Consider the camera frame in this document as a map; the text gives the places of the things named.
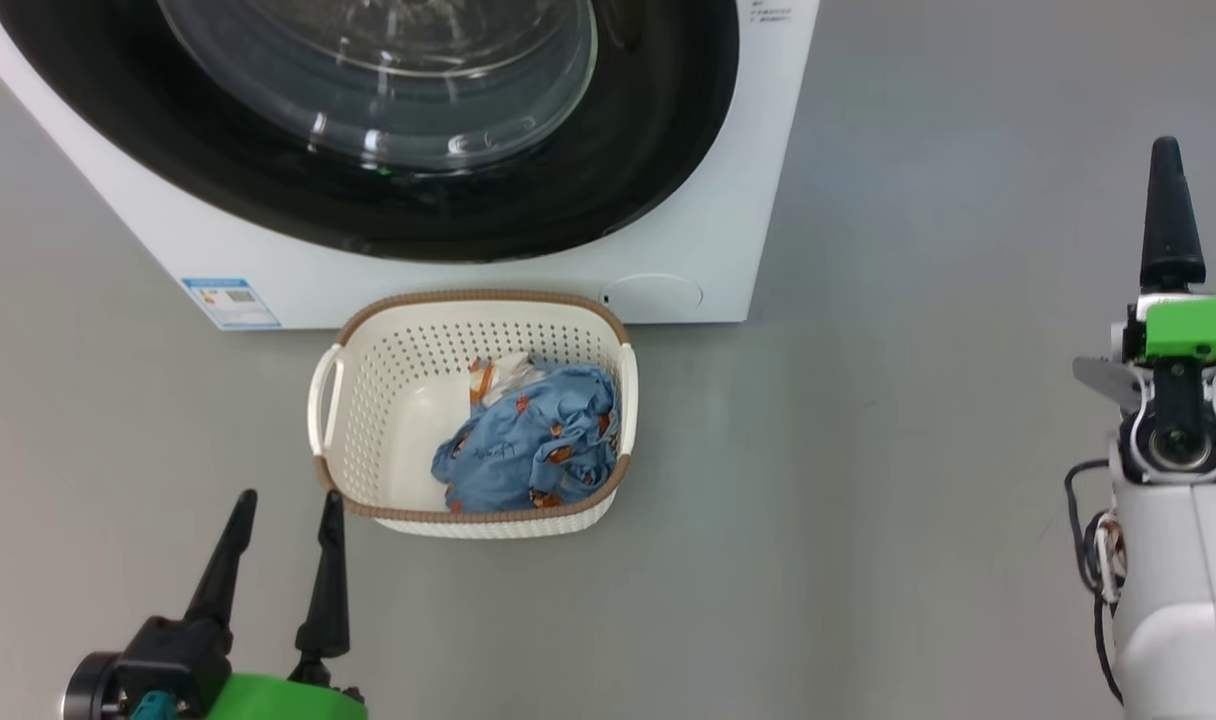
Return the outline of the white front-load washing machine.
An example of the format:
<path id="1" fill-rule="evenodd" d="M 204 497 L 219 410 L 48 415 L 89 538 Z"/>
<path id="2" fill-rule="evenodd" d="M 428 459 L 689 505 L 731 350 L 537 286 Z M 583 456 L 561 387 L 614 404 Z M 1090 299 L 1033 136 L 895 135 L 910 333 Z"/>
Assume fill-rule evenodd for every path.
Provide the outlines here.
<path id="1" fill-rule="evenodd" d="M 375 258 L 270 231 L 129 158 L 45 85 L 1 26 L 0 79 L 184 291 L 182 279 L 244 279 L 282 330 L 333 330 L 370 302 L 437 289 L 547 289 L 599 300 L 617 279 L 644 272 L 689 279 L 704 300 L 683 315 L 623 322 L 732 324 L 748 316 L 820 9 L 820 0 L 796 0 L 790 22 L 749 23 L 748 0 L 736 2 L 733 96 L 698 169 L 620 231 L 527 259 Z"/>

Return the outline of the black round glass door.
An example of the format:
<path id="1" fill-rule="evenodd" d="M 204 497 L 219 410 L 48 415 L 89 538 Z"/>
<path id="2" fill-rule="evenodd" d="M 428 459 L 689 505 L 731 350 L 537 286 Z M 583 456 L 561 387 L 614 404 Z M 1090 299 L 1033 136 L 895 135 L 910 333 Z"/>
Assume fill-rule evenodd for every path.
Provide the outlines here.
<path id="1" fill-rule="evenodd" d="M 620 231 L 698 169 L 736 0 L 0 0 L 81 120 L 305 242 L 434 263 Z"/>

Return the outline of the blue energy label sticker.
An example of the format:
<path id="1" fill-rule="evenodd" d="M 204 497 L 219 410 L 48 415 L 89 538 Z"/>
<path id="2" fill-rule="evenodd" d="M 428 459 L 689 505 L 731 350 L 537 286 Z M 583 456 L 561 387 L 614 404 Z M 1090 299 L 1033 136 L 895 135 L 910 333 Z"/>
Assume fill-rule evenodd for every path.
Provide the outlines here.
<path id="1" fill-rule="evenodd" d="M 244 279 L 182 279 L 188 296 L 223 331 L 271 331 L 282 324 Z"/>

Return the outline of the cream basket brown rim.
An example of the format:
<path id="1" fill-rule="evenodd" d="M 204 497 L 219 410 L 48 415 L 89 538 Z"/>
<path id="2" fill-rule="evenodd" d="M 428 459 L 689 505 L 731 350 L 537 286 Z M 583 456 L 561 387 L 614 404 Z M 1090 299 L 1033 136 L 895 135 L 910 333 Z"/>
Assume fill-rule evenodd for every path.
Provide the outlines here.
<path id="1" fill-rule="evenodd" d="M 472 364 L 516 351 L 612 375 L 623 410 L 617 469 L 579 504 L 454 514 L 430 474 L 435 448 L 467 420 Z M 638 390 L 625 325 L 599 302 L 527 289 L 407 293 L 364 306 L 319 360 L 308 445 L 321 486 L 390 530 L 458 541 L 567 536 L 593 527 L 614 501 L 634 451 Z"/>

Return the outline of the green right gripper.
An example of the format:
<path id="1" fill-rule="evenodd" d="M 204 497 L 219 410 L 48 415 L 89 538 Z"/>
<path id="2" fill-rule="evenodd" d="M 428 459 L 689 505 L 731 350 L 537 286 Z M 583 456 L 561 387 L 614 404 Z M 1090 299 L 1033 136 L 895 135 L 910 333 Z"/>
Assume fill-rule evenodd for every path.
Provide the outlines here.
<path id="1" fill-rule="evenodd" d="M 1149 154 L 1141 288 L 1206 282 L 1180 142 Z M 1111 355 L 1075 358 L 1076 381 L 1120 411 L 1108 465 L 1124 479 L 1216 479 L 1216 296 L 1143 296 L 1111 328 Z"/>

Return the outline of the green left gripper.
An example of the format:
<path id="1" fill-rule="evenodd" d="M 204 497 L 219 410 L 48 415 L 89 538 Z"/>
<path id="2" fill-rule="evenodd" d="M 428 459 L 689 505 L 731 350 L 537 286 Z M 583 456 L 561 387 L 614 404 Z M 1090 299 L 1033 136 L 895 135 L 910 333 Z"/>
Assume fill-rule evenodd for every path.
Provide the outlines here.
<path id="1" fill-rule="evenodd" d="M 212 557 L 207 561 L 184 620 L 227 628 L 244 551 L 250 546 L 259 493 L 237 497 Z M 294 646 L 302 660 L 287 677 L 233 673 L 204 720 L 368 720 L 355 688 L 338 690 L 325 660 L 351 649 L 347 566 L 347 510 L 340 493 L 326 493 L 317 531 L 321 550 L 306 619 Z"/>

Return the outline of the blue garment orange prints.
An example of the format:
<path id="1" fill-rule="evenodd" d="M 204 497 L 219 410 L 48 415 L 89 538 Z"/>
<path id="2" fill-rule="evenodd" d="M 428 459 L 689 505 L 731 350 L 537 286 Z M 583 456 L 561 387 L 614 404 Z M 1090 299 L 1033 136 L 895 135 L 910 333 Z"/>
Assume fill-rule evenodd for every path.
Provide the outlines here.
<path id="1" fill-rule="evenodd" d="M 593 364 L 545 362 L 544 381 L 472 407 L 430 461 L 454 514 L 552 510 L 580 504 L 617 469 L 617 383 Z"/>

